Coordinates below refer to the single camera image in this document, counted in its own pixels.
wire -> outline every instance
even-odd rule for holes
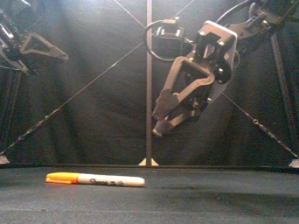
[[[248,7],[250,4],[257,2],[258,0],[246,0],[245,2],[240,3],[237,6],[234,6],[230,10],[225,12],[225,14],[220,17],[217,23],[221,24],[222,21],[237,11],[242,10],[245,7]]]
[[[158,21],[153,22],[153,23],[145,28],[145,46],[146,46],[146,49],[147,49],[147,51],[150,52],[150,54],[151,54],[157,59],[160,59],[160,60],[164,61],[164,62],[172,62],[172,61],[174,61],[174,59],[166,59],[166,58],[162,58],[162,57],[154,52],[154,50],[150,48],[149,43],[147,43],[147,33],[149,33],[150,29],[153,29],[153,28],[157,27],[158,25],[162,25],[164,22],[165,22],[164,20],[158,20]]]
[[[0,66],[0,68],[5,69],[5,70],[22,71],[21,69],[13,68],[13,67],[9,67],[9,66]]]

black curtain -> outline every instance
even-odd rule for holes
[[[188,37],[196,39],[205,21],[217,21],[240,2],[154,1],[154,21],[180,13]],[[146,1],[45,0],[45,5],[35,31],[70,55],[70,61],[45,64],[39,77],[23,75],[7,142],[13,143],[57,108],[61,111],[10,150],[9,159],[138,165],[146,157],[147,61],[141,45]],[[232,22],[248,16],[244,10]],[[154,61],[154,99],[170,67],[170,63]],[[270,41],[242,58],[226,95],[290,145]],[[186,122],[165,138],[154,137],[153,150],[161,165],[289,165],[293,159],[224,96],[198,122]]]

